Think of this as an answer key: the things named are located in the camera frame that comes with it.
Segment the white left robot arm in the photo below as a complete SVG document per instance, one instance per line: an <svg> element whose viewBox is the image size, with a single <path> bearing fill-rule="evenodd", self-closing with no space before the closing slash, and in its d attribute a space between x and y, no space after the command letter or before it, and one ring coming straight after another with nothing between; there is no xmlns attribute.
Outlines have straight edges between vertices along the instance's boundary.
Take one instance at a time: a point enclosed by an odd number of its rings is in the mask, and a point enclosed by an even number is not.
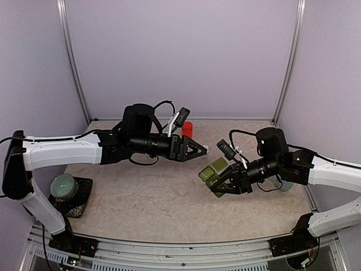
<svg viewBox="0 0 361 271"><path fill-rule="evenodd" d="M112 129L95 129L67 137L31 137L17 130L8 137L2 191L17 200L67 251L79 245L65 217L44 196L33 179L36 169L71 164L116 164L133 154L185 162L205 156L208 149L190 137L174 134L190 114L181 108L168 121L168 131L155 116L155 107L137 103L127 106L122 120Z"/></svg>

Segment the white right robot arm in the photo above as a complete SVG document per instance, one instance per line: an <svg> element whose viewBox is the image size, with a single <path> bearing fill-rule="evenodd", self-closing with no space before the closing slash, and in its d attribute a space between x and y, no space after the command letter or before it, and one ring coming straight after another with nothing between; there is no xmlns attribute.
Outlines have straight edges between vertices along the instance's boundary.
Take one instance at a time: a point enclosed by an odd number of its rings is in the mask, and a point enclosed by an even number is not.
<svg viewBox="0 0 361 271"><path fill-rule="evenodd" d="M360 165L323 157L308 148L290 145L281 129L263 128L254 136L260 159L228 166L210 186L214 193L251 193L252 184L275 176L300 185L324 185L360 192ZM308 213L297 221L289 246L303 249L316 238L360 224L360 199L325 212Z"/></svg>

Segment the green pill organizer box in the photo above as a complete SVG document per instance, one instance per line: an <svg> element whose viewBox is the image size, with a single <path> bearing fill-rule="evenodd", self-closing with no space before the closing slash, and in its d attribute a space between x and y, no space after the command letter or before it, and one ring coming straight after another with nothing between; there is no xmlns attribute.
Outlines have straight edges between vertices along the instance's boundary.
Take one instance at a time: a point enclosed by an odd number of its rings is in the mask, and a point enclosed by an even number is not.
<svg viewBox="0 0 361 271"><path fill-rule="evenodd" d="M220 179L220 174L228 167L228 162L224 158L218 158L198 173L198 177L203 181L208 189Z"/></svg>

